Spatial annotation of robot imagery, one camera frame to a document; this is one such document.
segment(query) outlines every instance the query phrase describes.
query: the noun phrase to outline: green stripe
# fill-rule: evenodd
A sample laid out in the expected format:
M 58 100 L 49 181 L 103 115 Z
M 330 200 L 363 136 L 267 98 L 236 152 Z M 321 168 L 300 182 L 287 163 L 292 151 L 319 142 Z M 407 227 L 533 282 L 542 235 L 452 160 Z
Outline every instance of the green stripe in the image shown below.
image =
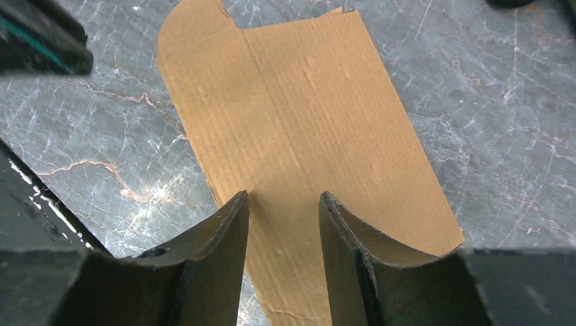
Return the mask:
M 19 29 L 17 26 L 14 26 L 11 22 L 2 17 L 0 17 L 0 26 L 4 26 L 9 33 L 25 40 L 30 46 L 32 46 L 32 48 L 43 54 L 46 58 L 48 58 L 48 60 L 51 60 L 60 68 L 64 69 L 67 73 L 74 74 L 74 71 L 68 68 L 68 66 L 63 63 L 60 58 L 55 55 L 55 53 L 50 51 L 50 49 L 45 47 L 42 43 L 38 42 L 36 39 L 34 39 L 34 37 L 31 37 L 22 29 Z

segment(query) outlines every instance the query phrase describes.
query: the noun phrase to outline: cardboard flap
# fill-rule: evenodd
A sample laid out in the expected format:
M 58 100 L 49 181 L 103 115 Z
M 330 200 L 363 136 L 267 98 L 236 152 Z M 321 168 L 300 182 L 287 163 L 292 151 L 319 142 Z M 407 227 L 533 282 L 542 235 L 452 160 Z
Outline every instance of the cardboard flap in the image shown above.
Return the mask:
M 330 325 L 318 197 L 444 255 L 463 237 L 357 12 L 239 30 L 183 0 L 157 63 L 213 195 L 247 189 L 247 270 L 271 325 Z

